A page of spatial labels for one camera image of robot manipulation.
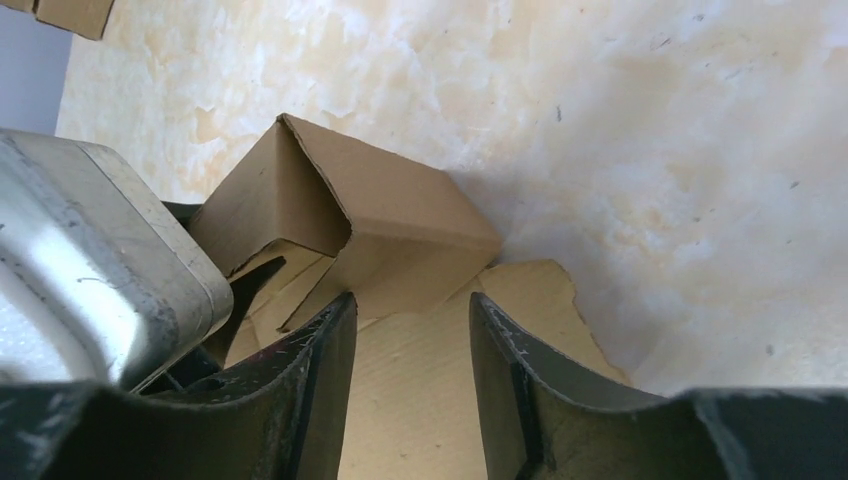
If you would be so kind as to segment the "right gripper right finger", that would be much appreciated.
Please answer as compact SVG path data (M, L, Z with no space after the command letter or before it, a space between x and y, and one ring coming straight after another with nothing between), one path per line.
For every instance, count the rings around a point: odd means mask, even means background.
M843 388L623 385L469 302L486 471L492 479L843 479Z

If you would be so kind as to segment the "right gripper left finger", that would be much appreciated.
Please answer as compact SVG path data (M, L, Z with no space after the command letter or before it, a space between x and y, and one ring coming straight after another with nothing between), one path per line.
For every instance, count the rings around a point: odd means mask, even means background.
M5 479L334 479L357 304L344 293L290 335L180 391L93 381L1 389Z

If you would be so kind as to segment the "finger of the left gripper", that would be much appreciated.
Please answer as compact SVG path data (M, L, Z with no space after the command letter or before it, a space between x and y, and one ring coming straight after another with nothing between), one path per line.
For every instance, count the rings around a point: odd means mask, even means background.
M230 318L158 377L159 391L181 391L185 387L220 372L235 336L259 291L286 264L276 257L230 283L234 306Z

